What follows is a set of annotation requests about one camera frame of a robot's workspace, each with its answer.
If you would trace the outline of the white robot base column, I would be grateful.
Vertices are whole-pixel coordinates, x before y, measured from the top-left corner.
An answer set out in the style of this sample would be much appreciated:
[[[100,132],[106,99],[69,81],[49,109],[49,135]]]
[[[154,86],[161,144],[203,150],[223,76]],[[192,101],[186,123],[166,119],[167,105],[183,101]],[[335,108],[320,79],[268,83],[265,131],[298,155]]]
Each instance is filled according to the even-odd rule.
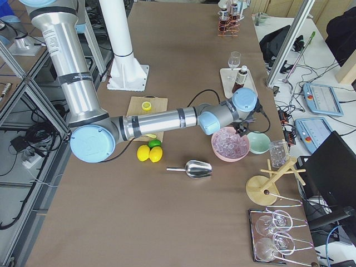
[[[149,66],[141,65],[134,56],[123,1],[100,1],[113,51],[113,62],[107,88],[109,90],[145,90]]]

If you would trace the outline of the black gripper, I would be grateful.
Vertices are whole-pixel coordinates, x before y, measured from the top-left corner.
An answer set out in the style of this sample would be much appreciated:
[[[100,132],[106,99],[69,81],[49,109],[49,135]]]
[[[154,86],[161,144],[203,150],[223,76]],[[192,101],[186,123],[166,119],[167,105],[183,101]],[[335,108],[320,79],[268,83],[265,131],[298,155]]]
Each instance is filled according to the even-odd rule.
[[[249,129],[249,124],[255,122],[254,118],[248,119],[247,121],[237,122],[234,121],[232,123],[232,127],[235,130],[235,133],[239,136],[247,135],[251,130]]]

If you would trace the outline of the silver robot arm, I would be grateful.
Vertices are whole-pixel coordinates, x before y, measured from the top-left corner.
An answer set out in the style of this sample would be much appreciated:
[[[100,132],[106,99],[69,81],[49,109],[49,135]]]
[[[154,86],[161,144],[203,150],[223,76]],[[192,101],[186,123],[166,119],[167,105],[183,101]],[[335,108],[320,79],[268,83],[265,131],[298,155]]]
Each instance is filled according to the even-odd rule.
[[[212,106],[145,111],[110,117],[97,98],[76,31],[81,1],[24,1],[32,24],[42,32],[58,81],[70,108],[70,148],[80,160],[105,162],[120,142],[199,125],[211,135],[222,127],[248,118],[258,104],[255,90],[241,88]]]

